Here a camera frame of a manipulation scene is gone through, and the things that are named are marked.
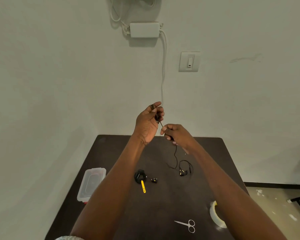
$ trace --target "person's left hand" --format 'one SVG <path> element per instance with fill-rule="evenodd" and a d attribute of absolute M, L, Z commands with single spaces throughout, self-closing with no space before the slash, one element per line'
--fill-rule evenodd
<path fill-rule="evenodd" d="M 164 120 L 164 109 L 163 107 L 158 107 L 160 104 L 161 102 L 154 103 L 153 110 L 151 110 L 151 106 L 148 106 L 136 118 L 136 127 L 133 134 L 139 137 L 144 145 L 147 145 L 153 139 L 158 130 L 158 123 L 156 122 L 155 115 L 158 115 L 159 121 Z"/>

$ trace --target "wall stain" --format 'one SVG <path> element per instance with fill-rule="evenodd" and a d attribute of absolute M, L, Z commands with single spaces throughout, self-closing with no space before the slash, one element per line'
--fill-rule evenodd
<path fill-rule="evenodd" d="M 234 62 L 238 62 L 238 61 L 241 61 L 241 60 L 250 60 L 250 61 L 261 62 L 263 60 L 263 54 L 258 53 L 258 54 L 255 54 L 252 57 L 236 58 L 236 59 L 231 60 L 229 63 L 234 63 Z"/>

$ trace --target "yellow strap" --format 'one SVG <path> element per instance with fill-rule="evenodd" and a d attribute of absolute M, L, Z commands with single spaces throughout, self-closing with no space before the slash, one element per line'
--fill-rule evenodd
<path fill-rule="evenodd" d="M 145 192 L 146 192 L 146 189 L 145 189 L 145 185 L 144 185 L 144 183 L 143 183 L 143 180 L 141 180 L 141 185 L 142 185 L 143 192 L 145 193 Z"/>

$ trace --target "white scrap on floor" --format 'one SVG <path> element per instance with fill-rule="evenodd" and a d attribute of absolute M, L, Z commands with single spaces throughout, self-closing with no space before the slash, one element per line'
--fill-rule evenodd
<path fill-rule="evenodd" d="M 262 189 L 256 189 L 256 194 L 259 196 L 262 193 Z"/>
<path fill-rule="evenodd" d="M 294 221 L 297 221 L 298 219 L 295 218 L 292 214 L 289 214 L 289 216 L 294 220 Z"/>

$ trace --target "white power adapter box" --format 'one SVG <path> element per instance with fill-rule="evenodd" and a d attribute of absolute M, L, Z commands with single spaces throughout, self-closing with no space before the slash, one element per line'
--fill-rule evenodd
<path fill-rule="evenodd" d="M 158 38 L 160 24 L 151 23 L 130 23 L 131 38 Z"/>

